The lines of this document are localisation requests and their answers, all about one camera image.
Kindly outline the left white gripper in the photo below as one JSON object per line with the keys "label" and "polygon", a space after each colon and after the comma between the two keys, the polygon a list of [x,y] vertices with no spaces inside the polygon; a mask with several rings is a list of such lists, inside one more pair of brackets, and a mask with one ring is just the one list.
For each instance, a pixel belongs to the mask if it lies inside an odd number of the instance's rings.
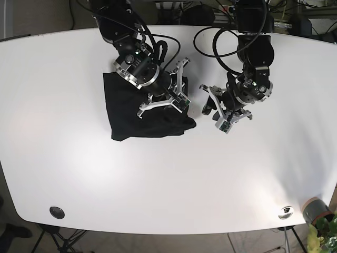
{"label": "left white gripper", "polygon": [[229,87],[222,89],[202,84],[200,89],[209,95],[202,114],[209,115],[214,110],[212,119],[216,121],[215,126],[220,131],[228,134],[234,123],[243,118],[253,119],[251,111],[244,109],[244,105],[234,98],[234,92]]}

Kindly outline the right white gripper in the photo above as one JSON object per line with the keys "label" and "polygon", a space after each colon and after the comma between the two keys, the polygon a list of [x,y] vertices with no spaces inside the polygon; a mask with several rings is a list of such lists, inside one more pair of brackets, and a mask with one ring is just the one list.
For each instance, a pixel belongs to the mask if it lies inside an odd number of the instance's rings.
{"label": "right white gripper", "polygon": [[137,116],[142,117],[145,111],[154,108],[171,106],[178,112],[183,113],[190,104],[190,99],[184,93],[183,82],[184,67],[190,62],[187,57],[179,61],[172,72],[158,70],[155,80],[144,88],[148,92],[148,101],[139,106]]}

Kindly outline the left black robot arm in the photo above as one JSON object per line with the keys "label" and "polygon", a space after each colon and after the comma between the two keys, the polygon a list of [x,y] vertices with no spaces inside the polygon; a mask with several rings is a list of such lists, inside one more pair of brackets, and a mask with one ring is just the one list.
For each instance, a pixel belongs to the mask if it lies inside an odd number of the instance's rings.
{"label": "left black robot arm", "polygon": [[252,113],[244,107],[265,101],[273,89],[269,75],[274,49],[269,34],[273,31],[274,19],[270,15],[269,5],[266,1],[233,1],[233,9],[239,33],[234,54],[242,62],[243,69],[241,72],[230,69],[222,61],[225,56],[217,52],[217,40],[226,32],[225,28],[221,28],[213,38],[212,57],[227,71],[226,87],[200,87],[209,94],[202,114],[208,115],[215,110],[215,126],[224,133],[229,133],[239,120],[252,119]]}

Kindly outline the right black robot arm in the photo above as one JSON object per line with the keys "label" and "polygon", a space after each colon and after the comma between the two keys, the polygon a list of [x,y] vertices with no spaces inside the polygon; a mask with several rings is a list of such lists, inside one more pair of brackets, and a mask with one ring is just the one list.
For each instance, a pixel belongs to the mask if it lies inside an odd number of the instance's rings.
{"label": "right black robot arm", "polygon": [[168,72],[162,63],[167,52],[166,38],[155,41],[145,22],[133,11],[130,1],[88,1],[103,40],[118,51],[113,66],[117,74],[138,90],[144,90],[148,99],[137,113],[141,118],[145,111],[159,107],[173,107],[179,113],[190,104],[184,91],[183,71],[188,58],[179,61]]}

